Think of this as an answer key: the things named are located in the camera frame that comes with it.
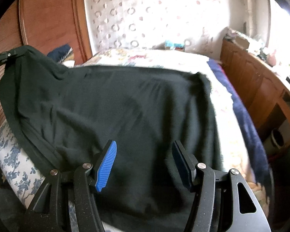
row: blue blanket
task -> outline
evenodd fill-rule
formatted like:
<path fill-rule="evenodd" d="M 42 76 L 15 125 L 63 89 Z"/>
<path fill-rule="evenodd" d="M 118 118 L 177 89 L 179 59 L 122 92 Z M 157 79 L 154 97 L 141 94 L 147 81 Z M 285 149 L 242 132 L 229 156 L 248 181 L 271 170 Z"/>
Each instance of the blue blanket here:
<path fill-rule="evenodd" d="M 248 150 L 250 164 L 256 181 L 262 185 L 268 185 L 270 183 L 268 159 L 251 117 L 221 66 L 213 59 L 210 59 L 207 63 L 217 80 L 232 94 L 233 110 Z"/>

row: wooden cabinet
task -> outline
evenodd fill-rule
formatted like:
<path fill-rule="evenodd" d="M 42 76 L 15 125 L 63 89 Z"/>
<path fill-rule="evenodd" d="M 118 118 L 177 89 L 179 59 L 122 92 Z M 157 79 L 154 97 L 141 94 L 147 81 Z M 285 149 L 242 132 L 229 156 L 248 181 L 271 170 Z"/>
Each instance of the wooden cabinet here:
<path fill-rule="evenodd" d="M 248 112 L 257 130 L 260 129 L 270 115 L 281 92 L 282 89 L 276 86 L 271 77 L 262 74 L 261 83 L 248 108 Z"/>
<path fill-rule="evenodd" d="M 231 42 L 223 41 L 220 58 L 226 75 L 259 131 L 277 104 L 283 86 L 260 60 Z"/>
<path fill-rule="evenodd" d="M 246 108 L 249 108 L 261 83 L 261 71 L 258 65 L 244 59 L 241 63 L 242 72 L 237 84 L 237 93 Z"/>
<path fill-rule="evenodd" d="M 256 56 L 226 40 L 223 40 L 220 60 L 261 140 L 285 120 L 290 124 L 290 84 L 285 79 L 275 75 L 272 68 Z M 289 146 L 290 135 L 279 153 L 269 161 L 282 156 Z"/>

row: black t-shirt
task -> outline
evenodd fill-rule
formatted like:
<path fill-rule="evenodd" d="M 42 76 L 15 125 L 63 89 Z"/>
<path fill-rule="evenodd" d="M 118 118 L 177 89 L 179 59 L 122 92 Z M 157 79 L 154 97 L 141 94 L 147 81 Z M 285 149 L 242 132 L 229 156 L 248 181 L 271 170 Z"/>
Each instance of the black t-shirt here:
<path fill-rule="evenodd" d="M 30 46 L 16 51 L 0 82 L 0 100 L 11 130 L 41 173 L 74 170 L 113 139 L 117 156 L 106 187 L 96 194 L 101 219 L 124 231 L 183 231 L 194 194 L 181 183 L 172 142 L 180 140 L 199 162 L 221 169 L 205 75 L 68 69 Z"/>

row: navy cloth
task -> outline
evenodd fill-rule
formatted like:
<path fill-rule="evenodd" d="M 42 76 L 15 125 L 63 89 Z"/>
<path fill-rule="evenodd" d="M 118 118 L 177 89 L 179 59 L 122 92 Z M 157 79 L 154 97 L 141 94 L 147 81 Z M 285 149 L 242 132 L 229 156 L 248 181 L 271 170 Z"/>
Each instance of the navy cloth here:
<path fill-rule="evenodd" d="M 244 138 L 251 167 L 256 176 L 256 181 L 264 185 L 265 182 L 268 182 L 267 178 L 269 177 L 268 159 L 251 117 L 221 66 L 213 59 L 210 59 L 207 63 L 217 80 L 232 94 L 233 111 Z"/>
<path fill-rule="evenodd" d="M 52 50 L 46 56 L 54 60 L 56 63 L 58 63 L 65 55 L 68 54 L 70 49 L 71 49 L 70 45 L 65 44 Z"/>

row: wooden headboard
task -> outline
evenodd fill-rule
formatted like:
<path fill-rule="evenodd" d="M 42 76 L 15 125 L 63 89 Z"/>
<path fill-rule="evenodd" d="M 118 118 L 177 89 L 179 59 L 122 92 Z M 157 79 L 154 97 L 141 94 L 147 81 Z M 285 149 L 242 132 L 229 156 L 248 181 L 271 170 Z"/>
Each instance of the wooden headboard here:
<path fill-rule="evenodd" d="M 76 64 L 92 57 L 84 0 L 17 0 L 0 20 L 0 53 L 28 44 L 44 54 L 69 44 Z M 0 67 L 0 79 L 4 66 Z M 5 116 L 0 104 L 0 125 Z"/>

